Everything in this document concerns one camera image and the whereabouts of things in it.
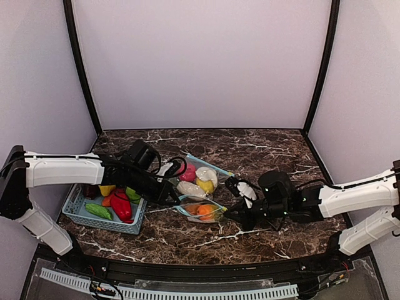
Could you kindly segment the brown toy potato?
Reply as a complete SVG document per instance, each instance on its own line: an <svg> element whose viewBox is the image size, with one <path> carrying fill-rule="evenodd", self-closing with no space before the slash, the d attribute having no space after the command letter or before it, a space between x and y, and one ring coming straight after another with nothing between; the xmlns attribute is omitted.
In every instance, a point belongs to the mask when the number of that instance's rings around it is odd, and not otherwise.
<svg viewBox="0 0 400 300"><path fill-rule="evenodd" d="M190 215L196 215L198 211L199 204L188 204L185 206L185 210L190 214Z"/></svg>

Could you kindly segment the small clear zip bag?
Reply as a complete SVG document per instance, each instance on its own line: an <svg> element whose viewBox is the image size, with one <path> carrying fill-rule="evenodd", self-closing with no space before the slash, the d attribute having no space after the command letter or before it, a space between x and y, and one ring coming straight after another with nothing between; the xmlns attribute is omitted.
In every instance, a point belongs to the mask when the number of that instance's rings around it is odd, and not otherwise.
<svg viewBox="0 0 400 300"><path fill-rule="evenodd" d="M179 199L181 202L174 209L194 223L218 223L228 210L207 197L183 195Z"/></svg>

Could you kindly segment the large red toy apple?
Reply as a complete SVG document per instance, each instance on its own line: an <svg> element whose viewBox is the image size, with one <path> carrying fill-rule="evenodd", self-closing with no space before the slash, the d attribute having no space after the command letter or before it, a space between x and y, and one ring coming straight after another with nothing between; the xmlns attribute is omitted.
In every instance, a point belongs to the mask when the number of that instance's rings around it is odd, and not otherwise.
<svg viewBox="0 0 400 300"><path fill-rule="evenodd" d="M185 172L179 176L179 180L190 183L194 182L196 180L196 167L191 163L187 163L187 168Z"/></svg>

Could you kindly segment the large clear zip bag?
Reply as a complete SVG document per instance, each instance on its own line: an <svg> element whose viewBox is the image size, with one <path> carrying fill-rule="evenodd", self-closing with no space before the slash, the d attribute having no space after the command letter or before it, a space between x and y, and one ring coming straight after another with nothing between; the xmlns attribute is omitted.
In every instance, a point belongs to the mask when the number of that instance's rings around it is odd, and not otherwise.
<svg viewBox="0 0 400 300"><path fill-rule="evenodd" d="M218 191L234 173L199 159L192 154L185 157L187 168L184 174L169 181L182 196L193 196L212 200Z"/></svg>

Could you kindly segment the yellow toy potato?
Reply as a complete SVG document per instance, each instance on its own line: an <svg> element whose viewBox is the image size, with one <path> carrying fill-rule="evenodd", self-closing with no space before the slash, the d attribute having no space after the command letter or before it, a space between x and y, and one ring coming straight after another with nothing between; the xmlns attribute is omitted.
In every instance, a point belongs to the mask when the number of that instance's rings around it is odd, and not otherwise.
<svg viewBox="0 0 400 300"><path fill-rule="evenodd" d="M214 184L212 181L202 181L199 178L196 179L196 184L206 193L212 194L215 190Z"/></svg>

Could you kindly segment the light blue plastic basket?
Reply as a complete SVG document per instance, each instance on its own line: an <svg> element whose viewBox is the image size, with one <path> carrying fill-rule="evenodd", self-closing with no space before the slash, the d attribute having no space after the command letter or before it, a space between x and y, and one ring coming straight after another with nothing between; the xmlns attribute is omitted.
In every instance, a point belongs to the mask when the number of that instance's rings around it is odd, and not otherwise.
<svg viewBox="0 0 400 300"><path fill-rule="evenodd" d="M138 235L140 233L147 206L147 202L144 199L140 199L138 204L131 203L133 218L133 223L131 224L122 222L110 207L107 210L111 213L112 220L91 214L85 208L87 203L101 205L102 201L102 196L97 196L93 200L85 198L83 186L81 184L74 184L62 207L62 213L79 225L126 234Z"/></svg>

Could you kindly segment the orange toy carrot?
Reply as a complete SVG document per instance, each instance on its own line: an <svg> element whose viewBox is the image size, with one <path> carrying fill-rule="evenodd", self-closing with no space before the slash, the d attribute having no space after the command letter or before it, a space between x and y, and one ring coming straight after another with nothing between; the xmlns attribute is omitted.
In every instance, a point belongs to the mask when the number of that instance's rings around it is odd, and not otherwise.
<svg viewBox="0 0 400 300"><path fill-rule="evenodd" d="M213 220L217 210L218 207L215 205L202 204L198 207L196 216L203 221Z"/></svg>

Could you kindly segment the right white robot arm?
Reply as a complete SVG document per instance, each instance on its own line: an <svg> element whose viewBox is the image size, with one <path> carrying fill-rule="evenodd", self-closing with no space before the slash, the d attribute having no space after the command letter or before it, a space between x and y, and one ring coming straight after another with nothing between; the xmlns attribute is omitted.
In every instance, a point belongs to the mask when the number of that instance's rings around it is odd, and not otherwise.
<svg viewBox="0 0 400 300"><path fill-rule="evenodd" d="M342 185L315 179L295 186L282 171L262 174L256 185L230 177L225 186L240 201L225 217L241 224L245 231L257 222L289 218L295 223L312 223L342 213L377 207L363 221L333 234L327 251L351 256L364 246L399 229L399 161L381 174Z"/></svg>

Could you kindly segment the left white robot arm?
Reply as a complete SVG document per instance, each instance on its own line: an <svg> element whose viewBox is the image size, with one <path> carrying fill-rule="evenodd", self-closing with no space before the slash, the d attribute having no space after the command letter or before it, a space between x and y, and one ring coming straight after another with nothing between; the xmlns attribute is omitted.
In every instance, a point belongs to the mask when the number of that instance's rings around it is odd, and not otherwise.
<svg viewBox="0 0 400 300"><path fill-rule="evenodd" d="M60 227L30 197L30 190L42 186L117 185L129 187L144 200L161 206L180 203L170 179L176 161L172 158L150 171L159 153L138 139L120 156L112 154L39 154L14 146L1 168L1 217L16 221L58 256L79 249L73 236Z"/></svg>

